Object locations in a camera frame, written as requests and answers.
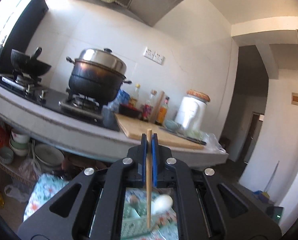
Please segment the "floral quilted table cover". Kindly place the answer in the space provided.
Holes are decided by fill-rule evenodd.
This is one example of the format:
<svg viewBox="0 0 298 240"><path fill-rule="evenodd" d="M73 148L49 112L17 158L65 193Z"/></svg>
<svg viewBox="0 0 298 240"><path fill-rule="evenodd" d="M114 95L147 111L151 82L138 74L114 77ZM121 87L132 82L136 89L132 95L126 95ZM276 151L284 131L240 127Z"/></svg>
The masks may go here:
<svg viewBox="0 0 298 240"><path fill-rule="evenodd" d="M51 174L43 174L35 184L28 204L25 208L23 220L26 221L35 212L37 212L47 201L49 201L56 193L68 184L61 178L57 178ZM152 201L156 197L162 195L162 191L154 191L152 193ZM128 239L178 239L178 227L176 212L172 207L161 214L154 229L145 235L132 237Z"/></svg>

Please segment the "broom and dustpan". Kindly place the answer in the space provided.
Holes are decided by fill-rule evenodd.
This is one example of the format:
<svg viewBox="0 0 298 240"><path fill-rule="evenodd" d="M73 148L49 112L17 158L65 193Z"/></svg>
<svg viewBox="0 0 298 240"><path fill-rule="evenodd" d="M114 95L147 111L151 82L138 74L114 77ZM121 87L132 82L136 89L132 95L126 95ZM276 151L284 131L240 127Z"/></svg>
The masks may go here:
<svg viewBox="0 0 298 240"><path fill-rule="evenodd" d="M278 166L280 164L280 161L277 162L275 169L268 181L268 183L266 184L264 190L257 190L257 191L253 191L253 195L256 197L256 199L260 200L262 203L268 203L270 200L270 195L268 194L269 188L273 182L273 179L275 177L275 174L277 172Z"/></svg>

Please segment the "wall power socket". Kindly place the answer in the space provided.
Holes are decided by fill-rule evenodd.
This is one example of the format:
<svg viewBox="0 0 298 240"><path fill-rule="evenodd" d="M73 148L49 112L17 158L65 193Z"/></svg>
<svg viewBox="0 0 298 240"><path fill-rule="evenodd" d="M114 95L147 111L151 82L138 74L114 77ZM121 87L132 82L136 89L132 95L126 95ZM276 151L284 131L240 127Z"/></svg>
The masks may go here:
<svg viewBox="0 0 298 240"><path fill-rule="evenodd" d="M163 64L163 62L165 61L165 57L158 53L157 51L154 51L152 49L150 49L149 47L146 47L144 49L144 52L142 54L146 59L152 60L155 63L158 63L160 65Z"/></svg>

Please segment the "stack of bowls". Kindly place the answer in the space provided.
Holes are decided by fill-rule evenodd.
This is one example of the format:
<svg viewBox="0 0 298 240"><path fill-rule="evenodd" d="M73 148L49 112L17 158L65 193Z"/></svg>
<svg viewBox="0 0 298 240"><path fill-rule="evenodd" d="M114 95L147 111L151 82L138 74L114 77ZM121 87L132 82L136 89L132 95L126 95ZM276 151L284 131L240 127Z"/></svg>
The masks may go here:
<svg viewBox="0 0 298 240"><path fill-rule="evenodd" d="M11 129L11 137L9 141L10 148L13 150L13 152L20 157L24 157L28 155L29 153L29 142L30 142L30 137L13 128Z"/></svg>

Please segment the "black wok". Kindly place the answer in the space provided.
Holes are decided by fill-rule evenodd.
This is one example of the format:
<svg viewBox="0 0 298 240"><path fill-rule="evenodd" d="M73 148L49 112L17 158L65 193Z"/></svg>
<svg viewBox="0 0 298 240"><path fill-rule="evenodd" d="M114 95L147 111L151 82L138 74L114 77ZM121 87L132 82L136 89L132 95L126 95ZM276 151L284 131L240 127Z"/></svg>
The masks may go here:
<svg viewBox="0 0 298 240"><path fill-rule="evenodd" d="M39 77L46 74L51 65L38 60L42 53L42 47L37 47L32 55L26 55L18 50L11 50L11 63L18 72L29 74L33 77Z"/></svg>

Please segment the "white plate under counter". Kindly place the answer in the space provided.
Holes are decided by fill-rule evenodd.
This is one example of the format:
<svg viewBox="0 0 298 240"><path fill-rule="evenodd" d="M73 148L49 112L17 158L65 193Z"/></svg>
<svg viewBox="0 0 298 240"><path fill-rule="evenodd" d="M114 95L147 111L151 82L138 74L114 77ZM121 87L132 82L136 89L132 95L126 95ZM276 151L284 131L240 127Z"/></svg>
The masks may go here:
<svg viewBox="0 0 298 240"><path fill-rule="evenodd" d="M34 153L38 160L50 167L60 166L65 158L60 150L47 144L36 145Z"/></svg>

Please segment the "wooden chopstick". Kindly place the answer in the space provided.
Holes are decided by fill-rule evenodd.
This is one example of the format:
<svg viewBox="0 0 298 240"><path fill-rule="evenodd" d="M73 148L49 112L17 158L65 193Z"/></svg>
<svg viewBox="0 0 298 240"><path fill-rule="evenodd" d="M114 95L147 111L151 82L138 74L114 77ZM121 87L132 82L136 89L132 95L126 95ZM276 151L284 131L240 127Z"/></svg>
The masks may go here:
<svg viewBox="0 0 298 240"><path fill-rule="evenodd" d="M147 228L151 223L151 200L152 200L152 130L148 129L146 134L146 191L147 191Z"/></svg>

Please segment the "wooden cutting board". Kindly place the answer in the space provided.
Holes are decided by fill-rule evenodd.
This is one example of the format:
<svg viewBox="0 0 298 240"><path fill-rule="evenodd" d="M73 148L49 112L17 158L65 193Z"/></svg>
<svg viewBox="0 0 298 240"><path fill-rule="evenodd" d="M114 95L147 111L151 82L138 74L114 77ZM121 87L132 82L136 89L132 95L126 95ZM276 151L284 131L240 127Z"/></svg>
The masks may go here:
<svg viewBox="0 0 298 240"><path fill-rule="evenodd" d="M115 116L120 129L124 132L126 137L130 139L140 140L142 134L147 134L147 130L151 129L152 134L157 134L159 144L163 146L188 148L192 150L202 150L204 148L204 145L168 133L163 130L162 127L155 124L129 118L120 114L115 114Z"/></svg>

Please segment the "black steamer pot with lid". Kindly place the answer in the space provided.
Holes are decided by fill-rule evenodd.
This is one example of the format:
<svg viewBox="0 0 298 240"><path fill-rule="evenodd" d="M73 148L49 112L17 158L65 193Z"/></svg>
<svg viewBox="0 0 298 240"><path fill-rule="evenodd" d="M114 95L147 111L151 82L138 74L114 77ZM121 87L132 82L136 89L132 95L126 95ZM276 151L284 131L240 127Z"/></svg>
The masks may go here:
<svg viewBox="0 0 298 240"><path fill-rule="evenodd" d="M109 48L87 48L78 58L67 56L66 61L74 65L69 78L71 91L92 98L100 105L112 102L123 83L132 84L125 77L126 64Z"/></svg>

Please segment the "orange sauce bottle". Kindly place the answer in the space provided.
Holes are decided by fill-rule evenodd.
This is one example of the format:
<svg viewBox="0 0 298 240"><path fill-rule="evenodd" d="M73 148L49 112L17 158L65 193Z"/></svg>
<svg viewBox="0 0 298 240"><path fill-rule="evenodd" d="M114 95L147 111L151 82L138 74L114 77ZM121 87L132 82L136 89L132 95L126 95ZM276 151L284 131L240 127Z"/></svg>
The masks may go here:
<svg viewBox="0 0 298 240"><path fill-rule="evenodd" d="M156 117L155 124L161 126L165 120L167 110L168 110L169 96L165 97L165 100L161 107L159 108L159 113Z"/></svg>

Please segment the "oil bottle yellow cap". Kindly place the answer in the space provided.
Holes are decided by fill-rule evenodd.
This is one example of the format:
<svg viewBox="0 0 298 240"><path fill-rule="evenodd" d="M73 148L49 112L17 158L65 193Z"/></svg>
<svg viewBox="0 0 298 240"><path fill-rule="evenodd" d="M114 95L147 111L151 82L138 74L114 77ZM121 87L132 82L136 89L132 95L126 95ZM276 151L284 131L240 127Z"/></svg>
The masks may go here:
<svg viewBox="0 0 298 240"><path fill-rule="evenodd" d="M129 105L130 107L133 107L133 108L136 107L137 102L138 102L138 99L139 99L139 91L140 91L140 87L141 87L141 85L138 84L138 83L135 85L135 90L133 91L133 93L130 95L130 98L129 98L129 103L128 103L128 105Z"/></svg>

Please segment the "white plastic spoon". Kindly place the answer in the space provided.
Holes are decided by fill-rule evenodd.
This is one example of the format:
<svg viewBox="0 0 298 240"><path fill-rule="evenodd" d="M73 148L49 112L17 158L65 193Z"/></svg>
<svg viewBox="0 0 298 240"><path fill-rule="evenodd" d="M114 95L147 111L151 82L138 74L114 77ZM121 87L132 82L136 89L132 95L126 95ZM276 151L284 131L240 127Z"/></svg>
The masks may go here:
<svg viewBox="0 0 298 240"><path fill-rule="evenodd" d="M168 211L173 205L173 199L168 194L162 194L155 198L151 203L151 214L161 214Z"/></svg>

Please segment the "metal spoon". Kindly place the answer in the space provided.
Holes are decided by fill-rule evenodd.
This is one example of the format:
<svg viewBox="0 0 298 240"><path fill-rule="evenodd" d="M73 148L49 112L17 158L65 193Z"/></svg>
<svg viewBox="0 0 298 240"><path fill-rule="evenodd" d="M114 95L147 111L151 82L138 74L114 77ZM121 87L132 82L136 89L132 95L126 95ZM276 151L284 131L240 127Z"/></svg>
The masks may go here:
<svg viewBox="0 0 298 240"><path fill-rule="evenodd" d="M136 208L139 205L139 199L136 195L132 194L129 196L129 204L133 208Z"/></svg>

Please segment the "green plastic utensil caddy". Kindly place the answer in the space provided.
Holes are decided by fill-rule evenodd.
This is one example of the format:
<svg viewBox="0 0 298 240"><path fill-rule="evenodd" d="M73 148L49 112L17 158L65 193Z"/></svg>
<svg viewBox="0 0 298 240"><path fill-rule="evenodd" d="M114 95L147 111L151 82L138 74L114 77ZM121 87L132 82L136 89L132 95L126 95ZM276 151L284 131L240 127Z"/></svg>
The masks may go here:
<svg viewBox="0 0 298 240"><path fill-rule="evenodd" d="M136 195L139 205L133 208L129 204L129 196ZM137 188L127 188L121 225L121 239L138 237L150 233L157 224L159 214L151 215L150 229L147 228L147 197L146 191Z"/></svg>

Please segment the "gas stove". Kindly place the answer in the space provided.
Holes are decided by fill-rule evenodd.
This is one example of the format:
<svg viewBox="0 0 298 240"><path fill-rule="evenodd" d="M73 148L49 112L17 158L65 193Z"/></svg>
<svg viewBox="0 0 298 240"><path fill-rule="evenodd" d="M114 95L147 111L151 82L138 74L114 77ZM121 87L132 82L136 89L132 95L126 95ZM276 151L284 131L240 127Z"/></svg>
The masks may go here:
<svg viewBox="0 0 298 240"><path fill-rule="evenodd" d="M70 89L67 89L67 94L63 94L39 84L21 85L7 76L0 76L0 86L51 111L112 131L120 131L112 111L99 106L93 100L72 94Z"/></svg>

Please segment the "sauce bottle red label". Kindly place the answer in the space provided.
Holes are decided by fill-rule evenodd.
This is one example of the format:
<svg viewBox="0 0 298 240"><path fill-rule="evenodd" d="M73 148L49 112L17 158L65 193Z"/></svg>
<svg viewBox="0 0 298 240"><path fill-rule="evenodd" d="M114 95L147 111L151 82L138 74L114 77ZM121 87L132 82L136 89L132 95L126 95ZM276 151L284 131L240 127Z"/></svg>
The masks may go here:
<svg viewBox="0 0 298 240"><path fill-rule="evenodd" d="M142 120L144 121L149 121L149 118L152 114L152 109L153 109L156 94L157 94L156 90L151 90L149 98L144 104L143 111L142 111Z"/></svg>

